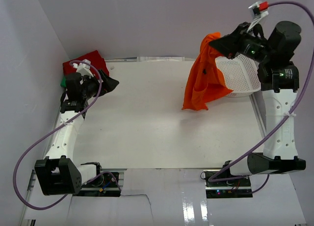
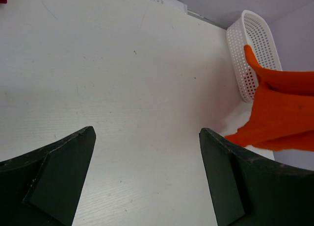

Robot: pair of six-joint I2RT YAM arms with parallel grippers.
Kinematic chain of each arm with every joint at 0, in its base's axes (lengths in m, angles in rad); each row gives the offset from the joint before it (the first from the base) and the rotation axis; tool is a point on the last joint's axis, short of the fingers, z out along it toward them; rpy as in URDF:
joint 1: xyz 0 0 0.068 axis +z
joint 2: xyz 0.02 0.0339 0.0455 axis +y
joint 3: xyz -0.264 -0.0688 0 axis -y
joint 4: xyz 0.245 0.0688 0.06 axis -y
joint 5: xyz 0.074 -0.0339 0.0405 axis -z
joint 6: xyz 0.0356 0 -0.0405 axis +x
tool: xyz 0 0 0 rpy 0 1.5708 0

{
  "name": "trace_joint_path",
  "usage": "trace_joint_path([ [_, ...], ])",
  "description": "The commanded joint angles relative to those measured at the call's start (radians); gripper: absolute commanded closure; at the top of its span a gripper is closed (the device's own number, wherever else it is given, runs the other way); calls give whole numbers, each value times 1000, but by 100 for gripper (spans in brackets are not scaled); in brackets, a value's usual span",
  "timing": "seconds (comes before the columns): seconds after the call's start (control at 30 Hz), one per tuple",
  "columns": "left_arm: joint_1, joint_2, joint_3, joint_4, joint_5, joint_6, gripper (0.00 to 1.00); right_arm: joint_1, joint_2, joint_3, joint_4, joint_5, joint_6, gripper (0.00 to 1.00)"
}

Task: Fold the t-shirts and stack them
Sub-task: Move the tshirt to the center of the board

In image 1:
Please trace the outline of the orange t shirt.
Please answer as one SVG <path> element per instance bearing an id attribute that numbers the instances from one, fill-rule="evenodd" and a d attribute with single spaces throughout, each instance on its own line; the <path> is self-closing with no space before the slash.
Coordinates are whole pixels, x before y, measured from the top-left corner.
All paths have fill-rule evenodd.
<path id="1" fill-rule="evenodd" d="M 221 37 L 220 32 L 208 34 L 201 42 L 185 87 L 182 109 L 207 110 L 207 103 L 220 99 L 233 90 L 225 84 L 223 73 L 216 66 L 216 58 L 222 54 L 209 45 Z"/>

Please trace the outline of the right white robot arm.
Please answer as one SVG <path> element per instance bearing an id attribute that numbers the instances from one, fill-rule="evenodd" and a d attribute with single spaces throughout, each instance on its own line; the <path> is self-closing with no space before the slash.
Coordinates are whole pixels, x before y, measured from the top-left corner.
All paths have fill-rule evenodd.
<path id="1" fill-rule="evenodd" d="M 233 186 L 240 176 L 256 174 L 286 174 L 303 171 L 306 161 L 298 157 L 294 140 L 292 110 L 297 104 L 299 71 L 291 58 L 301 42 L 301 27 L 290 21 L 278 22 L 266 39 L 262 26 L 251 27 L 244 22 L 230 34 L 209 45 L 228 59 L 242 54 L 258 62 L 258 79 L 266 112 L 267 135 L 260 142 L 262 152 L 244 154 L 234 161 L 227 161 L 222 169 L 210 177 Z"/>

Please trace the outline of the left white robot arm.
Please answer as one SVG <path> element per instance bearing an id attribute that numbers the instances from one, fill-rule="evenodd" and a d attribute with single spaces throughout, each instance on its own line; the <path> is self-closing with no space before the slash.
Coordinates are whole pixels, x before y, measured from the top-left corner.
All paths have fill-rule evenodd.
<path id="1" fill-rule="evenodd" d="M 78 194 L 87 182 L 99 186 L 104 180 L 98 162 L 77 166 L 73 161 L 75 142 L 85 120 L 88 100 L 112 92 L 119 85 L 119 81 L 103 71 L 99 73 L 101 81 L 88 70 L 65 76 L 66 91 L 62 95 L 58 119 L 62 128 L 55 133 L 45 158 L 35 163 L 35 172 L 46 196 Z"/>

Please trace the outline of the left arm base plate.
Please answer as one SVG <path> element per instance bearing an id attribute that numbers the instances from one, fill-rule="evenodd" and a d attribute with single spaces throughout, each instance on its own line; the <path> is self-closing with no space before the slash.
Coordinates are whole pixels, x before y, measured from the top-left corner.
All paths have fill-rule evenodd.
<path id="1" fill-rule="evenodd" d="M 120 197 L 124 184 L 124 171 L 112 171 L 112 174 L 117 181 L 114 180 L 111 174 L 103 174 L 95 181 L 82 186 L 76 197 Z"/>

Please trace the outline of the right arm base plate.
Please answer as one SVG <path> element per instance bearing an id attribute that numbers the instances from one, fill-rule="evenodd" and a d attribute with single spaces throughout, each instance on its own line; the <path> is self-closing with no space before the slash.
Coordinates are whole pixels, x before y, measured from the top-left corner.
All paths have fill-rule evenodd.
<path id="1" fill-rule="evenodd" d="M 205 190 L 207 199 L 236 199 L 236 198 L 252 198 L 251 181 L 248 178 L 209 182 L 209 178 L 216 171 L 204 170 L 200 174 L 200 178 L 205 181 Z"/>

